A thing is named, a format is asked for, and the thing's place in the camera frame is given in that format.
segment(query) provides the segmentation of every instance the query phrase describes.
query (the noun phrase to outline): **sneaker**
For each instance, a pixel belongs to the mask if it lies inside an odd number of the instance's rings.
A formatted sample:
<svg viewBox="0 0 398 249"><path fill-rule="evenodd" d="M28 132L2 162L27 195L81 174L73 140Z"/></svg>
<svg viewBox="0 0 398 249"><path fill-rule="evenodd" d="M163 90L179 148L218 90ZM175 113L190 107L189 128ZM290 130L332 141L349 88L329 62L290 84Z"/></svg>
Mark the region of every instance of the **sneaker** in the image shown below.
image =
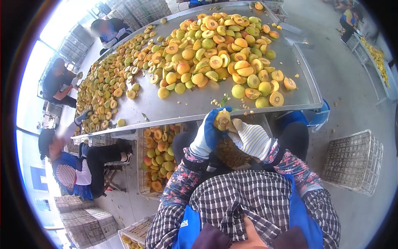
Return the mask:
<svg viewBox="0 0 398 249"><path fill-rule="evenodd" d="M127 160L126 161L122 161L122 163L124 163L124 164L130 164L130 161L131 161L131 158L133 157L133 154L132 153L128 153L127 154Z"/></svg>

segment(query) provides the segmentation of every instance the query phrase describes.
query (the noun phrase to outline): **black shirt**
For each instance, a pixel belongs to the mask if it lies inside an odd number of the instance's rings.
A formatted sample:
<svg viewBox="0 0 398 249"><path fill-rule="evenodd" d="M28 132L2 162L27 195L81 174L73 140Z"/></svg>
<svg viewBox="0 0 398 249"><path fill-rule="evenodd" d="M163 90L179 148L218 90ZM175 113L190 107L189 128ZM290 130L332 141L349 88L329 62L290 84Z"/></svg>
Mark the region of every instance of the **black shirt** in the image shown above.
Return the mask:
<svg viewBox="0 0 398 249"><path fill-rule="evenodd" d="M69 86L72 79L72 77L68 76L68 70L66 67L60 76L55 76L51 69L43 81L43 97L51 99L58 91L61 90L63 85Z"/></svg>

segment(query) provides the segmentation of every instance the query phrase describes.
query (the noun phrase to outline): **concrete floor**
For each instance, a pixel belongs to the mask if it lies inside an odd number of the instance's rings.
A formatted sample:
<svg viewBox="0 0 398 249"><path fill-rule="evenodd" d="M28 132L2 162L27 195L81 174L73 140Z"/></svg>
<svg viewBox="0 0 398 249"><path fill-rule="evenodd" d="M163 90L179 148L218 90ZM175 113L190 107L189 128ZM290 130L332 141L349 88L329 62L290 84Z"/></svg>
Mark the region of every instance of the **concrete floor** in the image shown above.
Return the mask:
<svg viewBox="0 0 398 249"><path fill-rule="evenodd" d="M172 12L176 12L173 0L168 2ZM310 133L309 167L322 173L328 142L334 138L370 129L384 145L380 177L372 197L324 184L340 217L340 248L365 248L382 223L397 188L395 104L385 101L375 106L377 99L371 82L355 56L340 41L336 31L340 15L330 5L320 0L285 0L284 9L289 14L288 23L305 31L314 51L323 57L322 60L308 58L308 61L322 97L331 107L329 121L319 132ZM100 44L96 42L82 65L83 72L98 58L99 50ZM71 122L73 114L73 109L65 107L61 123ZM159 205L139 195L136 173L136 161L132 160L131 165L115 177L115 182L125 187L127 193L107 191L107 197L95 200L100 208L113 214L120 229L154 214Z"/></svg>

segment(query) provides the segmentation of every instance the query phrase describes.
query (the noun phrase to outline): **black pants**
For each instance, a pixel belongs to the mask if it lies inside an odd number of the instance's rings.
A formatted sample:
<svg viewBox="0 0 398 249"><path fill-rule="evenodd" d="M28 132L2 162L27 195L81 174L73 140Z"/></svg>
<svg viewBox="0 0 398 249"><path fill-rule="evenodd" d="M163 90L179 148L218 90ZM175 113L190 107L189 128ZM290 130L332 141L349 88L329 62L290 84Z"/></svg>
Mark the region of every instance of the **black pants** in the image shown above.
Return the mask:
<svg viewBox="0 0 398 249"><path fill-rule="evenodd" d="M193 132L182 132L176 135L173 139L172 147L174 152L174 157L176 159L177 164L180 164L183 159L184 151L183 149L189 147L189 145L194 141L196 134ZM282 160L282 157L285 153L285 149L288 149L292 154L296 155L301 160L305 161L307 157L308 151L308 143L309 143L309 134L307 126L302 122L293 122L290 123L283 130L281 136L278 138L279 142L279 151L275 160L270 164L262 163L260 166L263 170L269 172L275 172L273 168ZM218 157L214 155L214 153L210 153L209 155L209 166L216 168L214 172L205 172L202 175L201 181L203 182L211 177L228 174L233 170L226 166Z"/></svg>
<svg viewBox="0 0 398 249"><path fill-rule="evenodd" d="M345 32L341 39L346 43L348 39L352 36L352 34L355 32L355 29L353 26L349 25L346 21L340 19L340 24L341 26L345 29Z"/></svg>
<svg viewBox="0 0 398 249"><path fill-rule="evenodd" d="M90 190L93 199L104 193L104 164L121 160L120 153L124 152L119 144L90 147L87 151L86 160L91 173Z"/></svg>
<svg viewBox="0 0 398 249"><path fill-rule="evenodd" d="M124 38L126 38L127 36L129 36L130 33L124 33L122 34L122 36L117 40L116 43L118 43L119 41L123 40ZM100 55L102 55L103 53L105 53L108 49L101 49L101 51L99 52Z"/></svg>
<svg viewBox="0 0 398 249"><path fill-rule="evenodd" d="M50 103L54 104L61 104L61 105L66 105L70 106L72 108L76 108L76 99L72 98L71 96L66 95L65 98L58 100L56 98L50 99Z"/></svg>

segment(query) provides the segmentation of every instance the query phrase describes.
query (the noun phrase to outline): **hand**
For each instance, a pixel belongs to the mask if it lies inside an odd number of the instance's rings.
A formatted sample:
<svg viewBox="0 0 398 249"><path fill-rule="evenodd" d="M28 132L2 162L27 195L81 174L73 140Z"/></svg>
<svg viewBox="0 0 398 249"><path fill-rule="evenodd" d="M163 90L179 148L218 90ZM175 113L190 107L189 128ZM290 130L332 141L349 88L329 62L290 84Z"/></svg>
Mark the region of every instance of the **hand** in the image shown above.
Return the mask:
<svg viewBox="0 0 398 249"><path fill-rule="evenodd" d="M104 48L110 49L115 43L116 43L116 39L114 38L110 42L106 43Z"/></svg>
<svg viewBox="0 0 398 249"><path fill-rule="evenodd" d="M83 78L83 72L78 72L76 77L80 80L81 78Z"/></svg>
<svg viewBox="0 0 398 249"><path fill-rule="evenodd" d="M189 150L194 156L208 159L210 152L212 152L219 143L219 139L223 136L226 136L226 133L222 133L213 125L214 119L216 118L218 112L224 108L229 112L232 111L232 108L228 106L213 109L206 115L203 123L198 129L195 140L189 146Z"/></svg>
<svg viewBox="0 0 398 249"><path fill-rule="evenodd" d="M116 35L116 39L119 40L119 38L120 38L124 33L126 33L126 29L125 29L125 28L121 28L121 29L119 30L119 32L117 33L117 35Z"/></svg>
<svg viewBox="0 0 398 249"><path fill-rule="evenodd" d="M79 78L76 76L72 79L72 82L70 83L72 87L75 87L77 85L77 82L79 81Z"/></svg>
<svg viewBox="0 0 398 249"><path fill-rule="evenodd" d="M83 120L88 119L90 117L88 115L89 112L93 113L93 110L87 110L87 111L83 112L80 116L76 117L75 118L76 125L80 125Z"/></svg>
<svg viewBox="0 0 398 249"><path fill-rule="evenodd" d="M229 132L228 136L236 146L244 153L263 161L271 148L271 139L265 130L259 125L249 125L237 118L232 120L232 124L238 134Z"/></svg>

